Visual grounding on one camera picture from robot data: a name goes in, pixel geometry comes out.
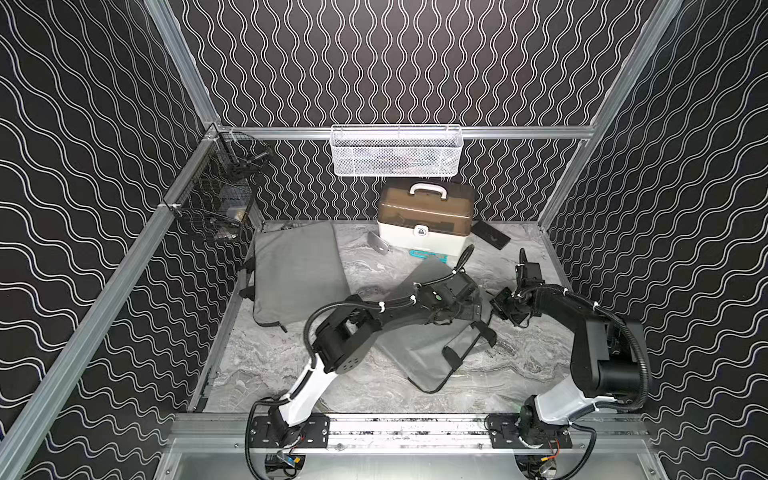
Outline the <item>grey laptop bag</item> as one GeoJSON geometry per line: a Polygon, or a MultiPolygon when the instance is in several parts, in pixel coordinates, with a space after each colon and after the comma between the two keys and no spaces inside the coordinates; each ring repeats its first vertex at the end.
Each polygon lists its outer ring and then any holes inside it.
{"type": "MultiPolygon", "coordinates": [[[[412,284],[447,275],[451,269],[436,259],[423,260],[386,299],[399,298],[412,292],[412,284]]],[[[471,350],[488,347],[492,307],[491,296],[479,288],[478,321],[488,326],[485,332],[472,326],[472,321],[453,320],[450,325],[412,325],[383,333],[374,346],[405,374],[419,390],[427,394],[440,391],[458,370],[471,350]]]]}
{"type": "Polygon", "coordinates": [[[240,296],[253,302],[253,320],[265,328],[284,330],[350,295],[329,222],[259,234],[242,269],[253,283],[240,296]]]}

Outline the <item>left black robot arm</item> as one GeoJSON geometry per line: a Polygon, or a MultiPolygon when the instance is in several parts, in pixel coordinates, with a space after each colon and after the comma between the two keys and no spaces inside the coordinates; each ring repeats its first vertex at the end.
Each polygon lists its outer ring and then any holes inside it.
{"type": "Polygon", "coordinates": [[[269,439],[282,448],[300,443],[301,430],[330,384],[356,368],[384,333],[460,321],[476,332],[469,349],[480,338],[494,345],[496,333],[482,319],[479,286],[465,269],[474,251],[475,246],[468,245],[449,274],[415,282],[407,297],[374,303],[353,295],[314,311],[302,331],[309,361],[296,383],[282,396],[265,397],[252,405],[268,408],[269,439]]]}

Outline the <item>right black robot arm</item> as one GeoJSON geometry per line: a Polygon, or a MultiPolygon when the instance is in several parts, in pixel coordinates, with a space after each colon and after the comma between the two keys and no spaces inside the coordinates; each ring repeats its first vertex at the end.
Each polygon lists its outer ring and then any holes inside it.
{"type": "Polygon", "coordinates": [[[642,409],[651,387],[642,324],[545,282],[540,266],[529,261],[524,250],[515,275],[516,289],[505,288],[492,299],[494,314],[521,328],[549,316],[573,333],[570,374],[525,401],[515,426],[520,441],[531,447],[547,444],[574,420],[602,408],[642,409]]]}

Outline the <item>teal flat tool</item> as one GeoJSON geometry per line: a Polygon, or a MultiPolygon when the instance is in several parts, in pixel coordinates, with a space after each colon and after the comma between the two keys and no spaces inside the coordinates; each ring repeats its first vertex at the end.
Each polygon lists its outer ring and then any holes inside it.
{"type": "Polygon", "coordinates": [[[439,253],[434,253],[434,252],[429,252],[429,251],[410,249],[409,250],[409,255],[414,257],[414,258],[418,258],[418,259],[422,259],[422,260],[435,259],[435,260],[437,260],[437,261],[439,261],[439,262],[441,262],[443,264],[447,263],[447,256],[445,254],[439,254],[439,253]]]}

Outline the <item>black flat pouch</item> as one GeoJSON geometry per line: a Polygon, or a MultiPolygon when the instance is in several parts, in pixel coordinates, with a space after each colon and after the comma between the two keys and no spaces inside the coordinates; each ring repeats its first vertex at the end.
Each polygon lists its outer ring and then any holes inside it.
{"type": "Polygon", "coordinates": [[[503,250],[511,241],[508,235],[485,221],[474,223],[471,227],[471,232],[497,250],[503,250]]]}

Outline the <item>brown lid storage box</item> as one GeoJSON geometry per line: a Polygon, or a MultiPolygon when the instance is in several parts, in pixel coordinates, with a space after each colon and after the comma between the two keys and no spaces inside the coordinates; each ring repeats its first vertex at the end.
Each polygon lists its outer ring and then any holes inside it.
{"type": "Polygon", "coordinates": [[[395,247],[458,256],[470,235],[475,198],[470,185],[389,178],[378,203],[379,237],[395,247]]]}

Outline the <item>white mesh wall basket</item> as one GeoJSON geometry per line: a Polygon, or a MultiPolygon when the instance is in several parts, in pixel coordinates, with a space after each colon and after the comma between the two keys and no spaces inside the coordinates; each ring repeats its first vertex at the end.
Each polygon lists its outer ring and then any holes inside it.
{"type": "Polygon", "coordinates": [[[334,125],[329,145],[339,177],[452,177],[464,146],[458,125],[334,125]]]}

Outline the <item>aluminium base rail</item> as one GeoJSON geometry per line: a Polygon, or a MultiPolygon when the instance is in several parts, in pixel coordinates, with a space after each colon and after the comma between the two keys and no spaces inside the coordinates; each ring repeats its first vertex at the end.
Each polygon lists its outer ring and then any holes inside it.
{"type": "MultiPolygon", "coordinates": [[[[242,453],[245,435],[255,437],[251,450],[273,453],[270,421],[258,416],[246,426],[243,413],[193,413],[177,418],[166,450],[170,453],[242,453]]],[[[576,454],[589,434],[573,428],[559,441],[541,444],[519,440],[510,414],[316,414],[302,428],[302,440],[284,452],[298,454],[576,454]]]]}

